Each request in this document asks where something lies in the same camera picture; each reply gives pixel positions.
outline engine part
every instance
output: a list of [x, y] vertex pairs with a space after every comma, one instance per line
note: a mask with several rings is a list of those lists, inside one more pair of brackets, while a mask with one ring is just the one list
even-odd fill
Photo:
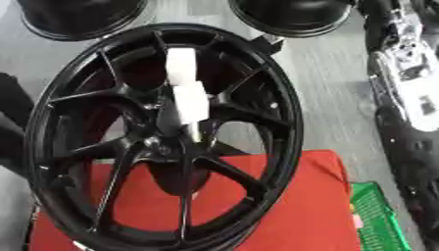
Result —
[[414, 12], [392, 12], [389, 34], [368, 58], [368, 75], [378, 106], [395, 106], [403, 120], [421, 131], [439, 128], [439, 61], [422, 38]]
[[229, 0], [233, 12], [248, 25], [274, 35], [307, 37], [341, 26], [354, 1]]
[[[238, 245], [289, 183], [303, 141], [299, 99], [261, 44], [205, 25], [149, 25], [106, 38], [74, 59], [39, 99], [25, 140], [30, 185], [56, 226], [93, 250]], [[175, 118], [166, 73], [168, 50], [174, 47], [197, 52], [197, 78], [210, 106], [209, 118], [199, 123], [201, 142]], [[123, 136], [104, 140], [117, 118], [125, 121]], [[260, 178], [213, 151], [220, 127], [235, 121], [255, 125], [263, 139], [268, 160]], [[83, 187], [92, 161], [100, 159], [115, 163], [103, 197], [92, 205]], [[145, 231], [112, 219], [119, 191], [137, 163], [147, 163], [155, 182], [178, 196], [177, 229]], [[237, 182], [246, 195], [223, 215], [193, 226], [192, 194], [212, 172]]]

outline rim lip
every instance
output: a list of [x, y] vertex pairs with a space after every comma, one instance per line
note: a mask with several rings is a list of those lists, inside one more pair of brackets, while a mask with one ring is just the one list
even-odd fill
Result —
[[305, 38], [305, 37], [313, 37], [313, 36], [329, 33], [335, 30], [336, 28], [338, 28], [339, 26], [341, 26], [342, 24], [346, 23], [346, 21], [351, 16], [351, 12], [352, 12], [352, 6], [347, 4], [346, 10], [344, 11], [343, 15], [338, 20], [330, 24], [296, 25], [296, 26], [291, 26], [289, 28], [285, 28], [279, 26], [266, 25], [263, 22], [259, 21], [258, 19], [249, 16], [239, 8], [236, 0], [228, 0], [228, 3], [233, 13], [246, 25], [249, 25], [255, 29], [258, 29], [260, 31], [269, 34], [286, 36], [286, 37]]
[[124, 28], [125, 26], [133, 22], [149, 5], [151, 5], [150, 1], [141, 0], [137, 4], [136, 8], [134, 8], [131, 11], [125, 11], [125, 15], [122, 18], [99, 29], [82, 32], [82, 33], [70, 33], [70, 34], [59, 33], [59, 32], [52, 32], [50, 30], [37, 27], [27, 19], [25, 13], [22, 14], [22, 21], [24, 26], [27, 27], [28, 30], [44, 38], [48, 38], [56, 41], [64, 41], [64, 42], [83, 41], [83, 40], [99, 38]]
[[[302, 118], [302, 112], [301, 107], [299, 103], [299, 98], [289, 80], [285, 72], [281, 69], [281, 67], [274, 61], [274, 59], [265, 54], [263, 51], [259, 50], [257, 47], [255, 47], [253, 44], [251, 44], [248, 40], [245, 40], [244, 38], [233, 34], [229, 31], [222, 30], [219, 28], [207, 26], [207, 25], [194, 25], [194, 24], [159, 24], [159, 25], [147, 25], [142, 26], [138, 28], [134, 28], [131, 30], [127, 30], [124, 32], [121, 32], [119, 34], [116, 34], [114, 36], [111, 36], [107, 39], [104, 39], [97, 44], [93, 45], [92, 47], [88, 48], [84, 52], [82, 52], [79, 56], [77, 56], [73, 61], [71, 61], [55, 78], [54, 80], [46, 87], [46, 89], [43, 91], [41, 96], [39, 97], [39, 100], [32, 112], [31, 118], [29, 120], [28, 128], [25, 135], [25, 146], [24, 146], [24, 158], [25, 158], [25, 164], [28, 168], [28, 177], [29, 177], [29, 184], [32, 188], [33, 192], [35, 193], [38, 200], [43, 205], [50, 205], [50, 203], [46, 200], [44, 196], [44, 189], [41, 189], [40, 186], [38, 186], [38, 175], [36, 172], [37, 165], [35, 163], [35, 152], [36, 150], [32, 147], [33, 145], [36, 145], [36, 142], [38, 141], [38, 129], [40, 128], [39, 120], [43, 117], [43, 115], [46, 112], [46, 106], [47, 101], [50, 98], [50, 96], [53, 94], [53, 92], [63, 84], [67, 84], [66, 78], [69, 79], [71, 76], [77, 74], [80, 69], [88, 64], [87, 59], [89, 60], [90, 55], [92, 55], [97, 49], [102, 47], [112, 47], [124, 44], [124, 41], [130, 40], [133, 37], [142, 37], [141, 34], [145, 34], [151, 31], [161, 31], [161, 30], [194, 30], [194, 31], [209, 31], [209, 32], [215, 32], [220, 33], [227, 37], [228, 40], [231, 40], [234, 45], [236, 45], [241, 50], [247, 52], [249, 55], [253, 55], [256, 58], [261, 58], [265, 60], [265, 62], [269, 65], [270, 70], [274, 71], [275, 75], [270, 74], [271, 76], [275, 76], [275, 82], [278, 83], [278, 88], [282, 96], [287, 96], [291, 100], [289, 100], [285, 106], [287, 106], [290, 110], [293, 112], [293, 115], [284, 115], [284, 116], [290, 116], [294, 119], [293, 121], [293, 129], [290, 131], [290, 136], [287, 140], [285, 140], [285, 144], [291, 146], [288, 149], [284, 149], [281, 156], [279, 156], [279, 161], [277, 162], [278, 167], [287, 167], [290, 166], [289, 172], [285, 172], [283, 177], [279, 177], [277, 180], [276, 188], [274, 188], [270, 195], [268, 195], [268, 199], [266, 200], [266, 203], [261, 203], [261, 205], [258, 205], [256, 209], [253, 209], [252, 212], [247, 215], [244, 219], [241, 219], [239, 222], [235, 223], [233, 225], [233, 230], [231, 231], [224, 231], [224, 229], [220, 230], [219, 232], [215, 232], [214, 234], [209, 235], [208, 237], [205, 237], [203, 241], [207, 242], [203, 246], [202, 249], [199, 249], [202, 244], [200, 244], [197, 247], [193, 248], [181, 248], [181, 249], [169, 249], [169, 250], [206, 250], [208, 247], [212, 247], [215, 245], [219, 245], [222, 243], [225, 243], [227, 240], [230, 240], [233, 238], [233, 236], [236, 236], [237, 234], [242, 233], [249, 227], [256, 224], [263, 215], [275, 204], [275, 202], [279, 199], [280, 195], [282, 194], [283, 190], [287, 187], [289, 181], [291, 180], [292, 176], [294, 175], [295, 171], [297, 170], [297, 165], [299, 162], [299, 158], [302, 152], [302, 144], [303, 144], [303, 118]], [[94, 237], [97, 236], [91, 236], [89, 233], [84, 233], [83, 231], [72, 229], [71, 227], [67, 227], [67, 222], [63, 221], [60, 217], [60, 214], [54, 212], [50, 208], [45, 207], [46, 212], [48, 212], [49, 216], [51, 216], [51, 219], [55, 222], [55, 225], [59, 228], [61, 228], [68, 236], [73, 237], [76, 241], [79, 241], [80, 243], [93, 248], [93, 249], [100, 249], [101, 247], [96, 246], [93, 242]], [[118, 242], [112, 242], [109, 243], [113, 246], [107, 245], [107, 250], [114, 250], [114, 251], [121, 251], [126, 250], [127, 246], [120, 246]], [[154, 248], [147, 248], [147, 247], [133, 247], [129, 246], [130, 250], [157, 250]]]

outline metal bracket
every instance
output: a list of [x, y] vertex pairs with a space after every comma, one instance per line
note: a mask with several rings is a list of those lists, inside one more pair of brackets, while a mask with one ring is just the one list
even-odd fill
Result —
[[253, 39], [251, 42], [269, 55], [273, 55], [282, 49], [285, 38], [271, 34], [264, 34]]

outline white foam block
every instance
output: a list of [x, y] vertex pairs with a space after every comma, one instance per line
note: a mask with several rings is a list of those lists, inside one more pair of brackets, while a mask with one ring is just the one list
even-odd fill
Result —
[[174, 86], [173, 95], [182, 125], [198, 123], [209, 118], [209, 98], [201, 81]]
[[166, 67], [173, 86], [193, 84], [197, 80], [197, 57], [193, 48], [170, 49]]
[[197, 58], [193, 48], [172, 48], [168, 52], [167, 73], [172, 85], [180, 123], [190, 125], [209, 118], [209, 98], [197, 81]]

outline gray floor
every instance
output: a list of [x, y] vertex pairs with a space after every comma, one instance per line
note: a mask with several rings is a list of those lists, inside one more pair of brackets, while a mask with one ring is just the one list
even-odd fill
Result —
[[[136, 24], [144, 24], [148, 19], [145, 14]], [[214, 25], [247, 38], [259, 34], [240, 22], [225, 0], [160, 0], [154, 22]], [[0, 71], [16, 75], [32, 97], [37, 98], [55, 74], [90, 43], [93, 41], [52, 42], [29, 33], [13, 3], [6, 15], [0, 17]], [[354, 14], [330, 34], [288, 39], [275, 59], [301, 97], [305, 148], [335, 150], [342, 156], [352, 181], [377, 180], [397, 211], [414, 251], [424, 250], [389, 173], [372, 123], [362, 19]], [[229, 138], [239, 138], [249, 151], [257, 151], [250, 149], [251, 143], [245, 143], [250, 134], [251, 130], [244, 130]], [[19, 250], [31, 201], [25, 182], [0, 169], [0, 199], [0, 251]]]

